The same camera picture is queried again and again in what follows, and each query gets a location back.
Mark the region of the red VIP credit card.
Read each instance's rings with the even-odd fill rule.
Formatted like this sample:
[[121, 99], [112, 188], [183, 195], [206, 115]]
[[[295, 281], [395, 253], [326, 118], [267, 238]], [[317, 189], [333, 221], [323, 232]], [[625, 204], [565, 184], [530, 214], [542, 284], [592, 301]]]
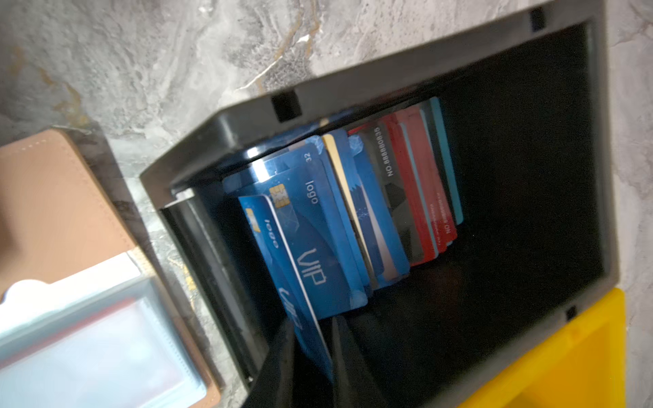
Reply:
[[106, 351], [112, 342], [126, 336], [127, 330], [120, 326], [129, 320], [125, 309], [133, 308], [135, 304], [136, 299], [127, 299], [98, 309], [93, 314], [84, 312], [79, 316], [57, 319], [39, 331], [20, 335], [1, 347], [1, 368], [50, 349], [66, 354], [71, 352], [73, 357], [91, 351]]

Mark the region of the blue VIP credit card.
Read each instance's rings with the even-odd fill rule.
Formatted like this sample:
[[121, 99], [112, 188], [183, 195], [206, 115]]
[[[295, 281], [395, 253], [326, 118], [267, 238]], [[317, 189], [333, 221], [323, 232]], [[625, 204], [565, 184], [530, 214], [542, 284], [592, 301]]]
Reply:
[[238, 202], [277, 289], [304, 354], [333, 381], [333, 362], [315, 312], [300, 280], [272, 201], [266, 195], [245, 195]]

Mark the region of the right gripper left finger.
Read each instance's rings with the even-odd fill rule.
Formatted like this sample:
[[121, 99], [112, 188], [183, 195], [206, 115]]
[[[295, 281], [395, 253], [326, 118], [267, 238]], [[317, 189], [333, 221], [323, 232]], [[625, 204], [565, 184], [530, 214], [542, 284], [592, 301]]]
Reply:
[[292, 407], [295, 344], [294, 326], [285, 319], [242, 407]]

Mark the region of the tan leather card holder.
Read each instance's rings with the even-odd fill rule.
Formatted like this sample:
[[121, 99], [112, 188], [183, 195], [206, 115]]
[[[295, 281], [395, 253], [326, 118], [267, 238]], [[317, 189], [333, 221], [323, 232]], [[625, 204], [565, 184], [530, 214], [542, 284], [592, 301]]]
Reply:
[[1, 149], [1, 347], [136, 299], [106, 351], [36, 353], [1, 368], [4, 407], [214, 407], [219, 386], [151, 262], [71, 139]]

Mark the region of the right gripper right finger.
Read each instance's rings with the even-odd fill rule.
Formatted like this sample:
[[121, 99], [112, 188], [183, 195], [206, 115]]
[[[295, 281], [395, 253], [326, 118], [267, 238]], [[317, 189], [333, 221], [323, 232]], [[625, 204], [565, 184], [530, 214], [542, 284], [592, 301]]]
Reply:
[[331, 320], [333, 404], [335, 407], [388, 407], [343, 316]]

